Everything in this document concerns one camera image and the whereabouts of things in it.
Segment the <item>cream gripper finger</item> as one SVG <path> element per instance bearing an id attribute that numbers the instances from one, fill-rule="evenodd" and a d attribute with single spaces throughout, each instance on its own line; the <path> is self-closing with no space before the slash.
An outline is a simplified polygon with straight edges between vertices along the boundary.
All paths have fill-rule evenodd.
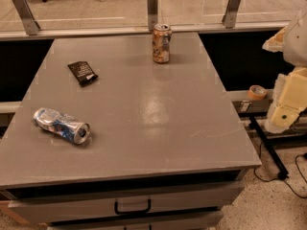
<path id="1" fill-rule="evenodd" d="M 265 41 L 262 48 L 269 52 L 282 52 L 284 47 L 284 36 L 286 33 L 286 27 L 278 31 L 274 36 Z"/>
<path id="2" fill-rule="evenodd" d="M 300 108 L 293 108 L 288 105 L 274 105 L 270 121 L 277 127 L 290 127 L 298 118 Z"/>

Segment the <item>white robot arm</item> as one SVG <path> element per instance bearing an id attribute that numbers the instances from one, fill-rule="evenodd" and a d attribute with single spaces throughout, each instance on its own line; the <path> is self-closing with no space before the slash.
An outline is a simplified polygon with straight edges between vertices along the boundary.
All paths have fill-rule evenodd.
<path id="1" fill-rule="evenodd" d="M 288 75 L 278 75 L 265 122 L 268 132 L 281 133 L 307 108 L 307 7 L 288 26 L 266 40 L 262 48 L 282 52 L 284 60 L 294 67 Z"/>

